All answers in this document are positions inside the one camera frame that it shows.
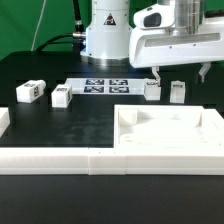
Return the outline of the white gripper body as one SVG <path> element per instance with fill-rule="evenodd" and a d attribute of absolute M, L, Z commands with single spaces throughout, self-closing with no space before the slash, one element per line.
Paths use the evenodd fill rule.
<path fill-rule="evenodd" d="M 132 31 L 129 61 L 134 68 L 224 60 L 224 25 L 204 24 L 196 34 L 172 36 L 166 29 Z"/>

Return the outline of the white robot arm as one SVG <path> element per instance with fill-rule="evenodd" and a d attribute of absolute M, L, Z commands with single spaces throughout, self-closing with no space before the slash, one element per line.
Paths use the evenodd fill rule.
<path fill-rule="evenodd" d="M 204 78 L 214 61 L 224 60 L 224 12 L 205 12 L 206 0 L 157 0 L 128 22 L 129 0 L 92 0 L 84 61 L 135 68 L 200 63 Z"/>

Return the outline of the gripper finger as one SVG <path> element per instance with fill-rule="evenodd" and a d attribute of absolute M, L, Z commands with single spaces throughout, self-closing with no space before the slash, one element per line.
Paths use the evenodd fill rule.
<path fill-rule="evenodd" d="M 152 74 L 154 75 L 154 77 L 155 77 L 155 79 L 156 79 L 156 81 L 158 83 L 158 86 L 160 86 L 160 84 L 161 84 L 161 77 L 159 75 L 159 67 L 158 66 L 153 66 L 151 68 L 151 70 L 152 70 Z"/>
<path fill-rule="evenodd" d="M 198 82 L 203 83 L 205 81 L 205 76 L 211 68 L 210 62 L 204 62 L 201 64 L 201 68 L 198 73 Z"/>

